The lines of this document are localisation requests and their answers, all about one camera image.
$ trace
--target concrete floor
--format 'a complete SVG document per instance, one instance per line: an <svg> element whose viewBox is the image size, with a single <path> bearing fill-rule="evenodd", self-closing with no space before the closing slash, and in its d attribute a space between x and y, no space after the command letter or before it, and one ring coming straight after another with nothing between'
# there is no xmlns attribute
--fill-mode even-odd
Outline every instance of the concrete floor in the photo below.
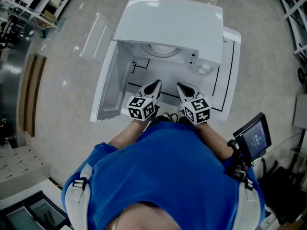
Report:
<svg viewBox="0 0 307 230"><path fill-rule="evenodd" d="M27 137L52 167L52 177L65 180L84 161L95 144L110 141L131 121L90 122L94 92L101 66L79 57L100 12L117 26L128 0L71 0L61 21L42 42L38 53L46 55L37 108L35 137ZM300 133L291 126L295 96L303 93L297 78L300 62L293 56L289 25L279 0L218 0L224 9L224 25L242 35L236 91L229 118L210 125L226 139L259 112L268 120L272 146ZM284 143L266 158L287 166L289 149L299 136Z"/></svg>

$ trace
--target wheel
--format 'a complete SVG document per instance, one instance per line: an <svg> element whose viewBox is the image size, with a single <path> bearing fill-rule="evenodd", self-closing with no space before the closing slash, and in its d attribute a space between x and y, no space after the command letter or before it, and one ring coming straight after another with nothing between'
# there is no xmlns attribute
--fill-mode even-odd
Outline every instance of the wheel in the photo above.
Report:
<svg viewBox="0 0 307 230"><path fill-rule="evenodd" d="M304 73L303 69L299 68L297 70L297 74L298 74L298 79L301 82L301 84L305 83L305 77L307 76L306 73Z"/></svg>

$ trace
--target washing machine lid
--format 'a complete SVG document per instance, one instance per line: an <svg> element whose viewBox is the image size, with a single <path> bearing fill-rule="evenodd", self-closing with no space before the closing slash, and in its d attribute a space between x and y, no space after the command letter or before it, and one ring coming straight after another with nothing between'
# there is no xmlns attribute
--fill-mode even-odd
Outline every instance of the washing machine lid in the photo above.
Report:
<svg viewBox="0 0 307 230"><path fill-rule="evenodd" d="M189 0L129 0L114 40L195 49L220 64L223 9Z"/></svg>

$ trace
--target backpack strap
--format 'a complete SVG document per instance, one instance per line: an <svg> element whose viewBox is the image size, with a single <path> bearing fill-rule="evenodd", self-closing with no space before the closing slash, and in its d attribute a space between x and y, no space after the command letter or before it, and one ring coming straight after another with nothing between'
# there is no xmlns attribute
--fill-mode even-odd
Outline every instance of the backpack strap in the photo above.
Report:
<svg viewBox="0 0 307 230"><path fill-rule="evenodd" d="M233 230L254 230L259 224L261 206L258 192L246 187L246 183L239 185L238 209Z"/></svg>
<svg viewBox="0 0 307 230"><path fill-rule="evenodd" d="M87 230L87 209L91 197L88 180L92 167L87 163L81 170L80 178L71 183L65 194L67 215L75 230Z"/></svg>

